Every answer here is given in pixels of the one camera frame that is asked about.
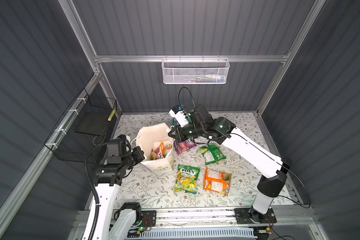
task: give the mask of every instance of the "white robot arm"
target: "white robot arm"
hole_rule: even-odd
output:
[[[140,204],[125,203],[116,223],[109,230],[114,203],[126,170],[132,170],[133,166],[146,159],[140,147],[131,149],[129,142],[130,138],[125,135],[109,141],[106,157],[96,170],[94,182],[89,180],[96,190],[98,203],[94,193],[82,240],[124,240],[131,226],[142,221]]]
[[[279,195],[285,184],[290,160],[281,159],[266,151],[228,119],[222,117],[213,119],[201,104],[189,112],[177,105],[171,109],[170,115],[182,124],[171,129],[168,136],[178,142],[200,136],[216,141],[237,152],[262,173],[258,184],[259,191],[250,214],[254,222],[262,222],[266,219],[273,198]]]

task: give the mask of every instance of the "table surface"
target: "table surface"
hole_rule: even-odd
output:
[[[225,117],[236,124],[244,134],[266,149],[268,146],[252,113],[215,113],[213,118]],[[173,118],[169,114],[133,114],[122,115],[117,125],[114,138],[125,134],[134,139],[139,129],[165,122],[172,125]],[[206,142],[199,137],[197,142]],[[132,173],[123,179],[122,186],[115,201],[115,208],[119,209],[125,202],[140,202],[143,209],[147,208],[179,208],[179,207],[232,207],[251,206],[257,192],[257,183],[261,173],[244,158],[227,147],[219,145],[226,156],[226,160],[208,165],[213,170],[232,173],[231,189],[227,196],[203,190],[206,170],[205,160],[198,145],[181,155],[174,152],[174,169],[162,176],[155,175],[142,164],[133,168]],[[197,179],[197,194],[174,192],[178,164],[199,167],[201,172]],[[284,186],[280,195],[290,197]],[[291,205],[292,201],[277,197],[272,205]]]

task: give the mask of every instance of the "gray corrugated wall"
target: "gray corrugated wall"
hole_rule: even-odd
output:
[[[288,52],[313,3],[312,0],[73,2],[98,55],[281,55]],[[177,93],[183,85],[163,84],[160,64],[102,65],[123,112],[168,111],[177,104]],[[231,63],[226,84],[186,86],[208,110],[256,110],[278,65]]]
[[[164,84],[160,63],[103,63],[123,112],[168,112],[186,86],[210,111],[256,110],[280,63],[231,63],[226,84]],[[191,107],[186,89],[181,104]]]
[[[327,1],[263,114],[331,239],[360,239],[360,1]]]
[[[0,1],[0,207],[92,75],[57,1]],[[20,236],[49,219],[65,221],[73,214],[64,211],[78,209],[88,194],[84,178],[76,173],[81,169],[52,160],[26,199],[35,209],[22,207],[14,219],[26,215],[23,220],[29,225],[13,232]],[[39,238],[51,232],[64,238],[63,228],[55,224]]]
[[[73,2],[98,55],[279,55],[313,1]]]

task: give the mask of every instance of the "mounting plate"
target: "mounting plate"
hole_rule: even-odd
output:
[[[250,213],[250,208],[237,208],[234,209],[235,218],[238,224],[252,224],[255,223],[252,221],[252,214]],[[262,218],[260,223],[276,223],[276,216],[273,212],[273,209],[268,209],[267,212],[268,218]]]
[[[142,211],[141,212],[142,215],[143,215],[143,222],[141,224],[145,224],[145,220],[144,218],[148,218],[148,222],[147,222],[147,225],[148,227],[154,227],[156,225],[156,211],[155,210],[152,210],[152,211]]]

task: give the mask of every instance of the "white paper bag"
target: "white paper bag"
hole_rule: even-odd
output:
[[[137,133],[136,146],[140,146],[144,151],[147,159],[141,163],[153,171],[156,175],[163,175],[166,172],[173,171],[173,141],[174,139],[168,136],[170,128],[165,123],[160,123],[154,126],[142,127]],[[160,143],[164,146],[172,144],[172,149],[163,159],[152,161],[151,152],[157,149]]]

